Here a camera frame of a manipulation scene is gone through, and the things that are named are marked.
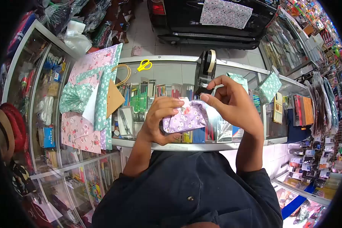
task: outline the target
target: green wrapped gift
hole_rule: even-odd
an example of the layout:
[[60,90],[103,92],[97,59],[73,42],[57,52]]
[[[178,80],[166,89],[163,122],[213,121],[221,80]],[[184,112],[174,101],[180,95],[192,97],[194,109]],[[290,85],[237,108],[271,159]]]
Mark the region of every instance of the green wrapped gift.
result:
[[261,105],[269,104],[282,86],[279,79],[279,72],[273,67],[272,71],[255,89],[255,93],[260,97]]
[[239,83],[243,86],[243,88],[248,93],[248,82],[247,79],[244,79],[242,75],[239,74],[233,74],[233,73],[227,73],[227,76],[233,79],[236,83]]

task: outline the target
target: white paper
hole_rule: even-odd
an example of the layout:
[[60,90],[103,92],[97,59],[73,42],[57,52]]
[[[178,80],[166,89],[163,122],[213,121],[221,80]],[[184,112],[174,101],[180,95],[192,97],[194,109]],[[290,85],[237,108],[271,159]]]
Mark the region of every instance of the white paper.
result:
[[51,203],[38,203],[37,201],[33,201],[33,203],[35,203],[36,205],[38,205],[44,212],[47,220],[49,222],[53,222],[56,219],[59,219],[60,217],[62,217],[62,214],[51,204]]
[[98,93],[99,84],[96,85],[93,93],[91,94],[89,101],[86,104],[85,110],[82,113],[82,117],[90,121],[94,125],[94,116],[95,116],[95,103],[96,103],[96,95]]

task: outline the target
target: wrapped gift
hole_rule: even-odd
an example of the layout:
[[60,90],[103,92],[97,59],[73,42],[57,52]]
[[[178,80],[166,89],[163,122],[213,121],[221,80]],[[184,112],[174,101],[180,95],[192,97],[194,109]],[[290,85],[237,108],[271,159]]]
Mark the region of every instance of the wrapped gift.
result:
[[256,94],[260,97],[261,105],[269,104],[282,86],[278,70],[274,66],[272,68],[274,71],[271,71],[255,89]]
[[180,97],[185,104],[177,108],[174,116],[163,118],[163,129],[166,133],[187,132],[208,125],[205,103],[203,101],[189,101],[187,97]]

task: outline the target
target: fingernail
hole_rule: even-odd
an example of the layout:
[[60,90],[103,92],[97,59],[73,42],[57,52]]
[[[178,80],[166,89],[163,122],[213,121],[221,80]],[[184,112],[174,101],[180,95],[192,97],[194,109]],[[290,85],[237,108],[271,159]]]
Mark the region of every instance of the fingernail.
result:
[[202,93],[202,94],[200,95],[200,99],[201,99],[202,101],[204,101],[204,102],[208,102],[209,96],[208,96],[207,94],[205,94],[205,93]]

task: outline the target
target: pink floral wrapping paper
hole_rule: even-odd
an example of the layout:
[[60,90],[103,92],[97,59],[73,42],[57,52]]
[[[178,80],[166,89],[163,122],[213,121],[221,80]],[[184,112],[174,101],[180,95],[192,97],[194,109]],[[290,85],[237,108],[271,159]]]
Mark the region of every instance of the pink floral wrapping paper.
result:
[[166,133],[187,132],[208,125],[208,115],[203,101],[189,101],[187,97],[180,97],[185,104],[177,108],[175,116],[163,118],[163,130]]

